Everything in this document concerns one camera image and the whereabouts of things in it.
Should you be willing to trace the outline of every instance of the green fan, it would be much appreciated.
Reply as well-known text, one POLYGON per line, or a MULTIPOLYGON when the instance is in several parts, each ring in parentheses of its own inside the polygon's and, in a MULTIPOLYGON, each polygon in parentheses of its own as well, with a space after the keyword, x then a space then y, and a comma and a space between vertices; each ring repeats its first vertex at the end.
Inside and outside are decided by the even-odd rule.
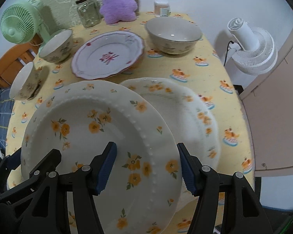
POLYGON ((40 0, 22 1, 8 7, 1 17, 0 28, 4 38, 15 44, 32 40, 37 33, 44 43, 50 40, 47 26, 40 15, 43 3, 40 0))

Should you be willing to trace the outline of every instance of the plaid fabric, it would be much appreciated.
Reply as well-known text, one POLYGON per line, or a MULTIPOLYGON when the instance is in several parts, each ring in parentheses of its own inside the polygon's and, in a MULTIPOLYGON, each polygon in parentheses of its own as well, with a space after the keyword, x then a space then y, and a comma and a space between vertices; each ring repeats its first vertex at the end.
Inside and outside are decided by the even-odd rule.
POLYGON ((0 147, 5 149, 6 134, 14 105, 9 97, 10 88, 0 89, 0 147))

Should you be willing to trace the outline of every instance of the plate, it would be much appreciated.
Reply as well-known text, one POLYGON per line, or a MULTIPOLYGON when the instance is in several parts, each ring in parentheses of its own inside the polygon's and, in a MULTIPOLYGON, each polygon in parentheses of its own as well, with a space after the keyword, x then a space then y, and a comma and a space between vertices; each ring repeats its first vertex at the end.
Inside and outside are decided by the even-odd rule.
POLYGON ((144 52, 144 41, 125 31, 107 32, 87 41, 71 62, 73 73, 86 80, 116 75, 133 65, 144 52))
MULTIPOLYGON (((176 143, 216 170, 221 152, 218 125, 208 107, 191 89, 165 78, 130 79, 121 85, 135 91, 163 117, 176 143)), ((183 183, 177 211, 194 200, 183 183)))
MULTIPOLYGON (((76 171, 109 141, 117 157, 105 190, 94 197, 105 233, 162 232, 173 217, 182 174, 173 135, 141 96, 108 81, 82 81, 56 90, 36 110, 22 142, 21 172, 52 149, 61 151, 59 174, 76 171)), ((77 233, 72 196, 71 232, 77 233)))

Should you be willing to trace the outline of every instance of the small container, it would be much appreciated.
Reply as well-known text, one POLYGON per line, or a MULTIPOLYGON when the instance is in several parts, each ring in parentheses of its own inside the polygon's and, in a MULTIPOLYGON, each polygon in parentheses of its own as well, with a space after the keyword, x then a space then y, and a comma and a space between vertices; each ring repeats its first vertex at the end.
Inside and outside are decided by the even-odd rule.
POLYGON ((168 17, 170 14, 169 2, 166 0, 154 1, 154 15, 156 17, 168 17))
POLYGON ((85 28, 90 28, 100 23, 99 7, 94 0, 77 0, 76 4, 78 6, 78 15, 85 28))

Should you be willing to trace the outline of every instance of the cabinet door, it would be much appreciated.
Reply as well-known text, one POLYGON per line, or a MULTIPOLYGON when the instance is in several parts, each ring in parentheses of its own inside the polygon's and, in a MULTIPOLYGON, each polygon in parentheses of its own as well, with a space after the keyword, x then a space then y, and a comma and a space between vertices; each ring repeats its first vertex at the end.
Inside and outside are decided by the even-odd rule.
POLYGON ((293 167, 293 48, 286 60, 243 100, 256 170, 293 167))

